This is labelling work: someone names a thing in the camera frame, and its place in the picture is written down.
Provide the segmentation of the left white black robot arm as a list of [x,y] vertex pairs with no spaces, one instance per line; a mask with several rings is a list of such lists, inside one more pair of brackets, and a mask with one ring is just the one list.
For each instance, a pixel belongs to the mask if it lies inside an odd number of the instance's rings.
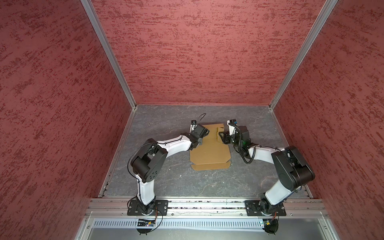
[[209,132],[203,132],[200,135],[181,134],[166,141],[148,139],[130,159],[132,176],[138,183],[138,207],[144,215],[149,215],[155,210],[154,180],[160,173],[166,158],[197,148],[208,134]]

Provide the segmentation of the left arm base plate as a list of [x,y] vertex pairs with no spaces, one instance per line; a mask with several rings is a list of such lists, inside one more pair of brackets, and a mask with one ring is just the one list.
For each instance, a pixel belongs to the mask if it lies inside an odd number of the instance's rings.
[[128,216],[166,216],[168,211],[168,200],[153,200],[144,205],[139,199],[134,198],[127,204]]

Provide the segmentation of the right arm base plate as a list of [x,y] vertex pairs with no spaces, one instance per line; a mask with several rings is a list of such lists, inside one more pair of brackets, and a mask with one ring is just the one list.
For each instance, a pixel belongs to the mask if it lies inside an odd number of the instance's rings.
[[285,217],[287,215],[283,203],[271,205],[267,200],[247,200],[244,203],[249,217]]

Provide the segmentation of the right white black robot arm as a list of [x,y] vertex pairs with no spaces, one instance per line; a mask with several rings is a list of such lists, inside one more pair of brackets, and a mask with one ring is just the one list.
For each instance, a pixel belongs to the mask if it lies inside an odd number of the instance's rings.
[[262,161],[275,166],[278,181],[260,196],[256,211],[270,216],[281,210],[283,202],[302,186],[315,179],[315,173],[309,163],[294,147],[277,148],[256,145],[247,138],[248,134],[220,132],[219,137],[224,144],[233,145],[245,164]]

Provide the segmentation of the brown cardboard box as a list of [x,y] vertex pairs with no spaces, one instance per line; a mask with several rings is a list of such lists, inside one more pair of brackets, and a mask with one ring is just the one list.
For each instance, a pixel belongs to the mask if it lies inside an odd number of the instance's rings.
[[203,138],[201,145],[190,151],[191,167],[195,171],[228,169],[231,165],[231,153],[224,144],[219,132],[225,130],[224,124],[204,125],[210,133]]

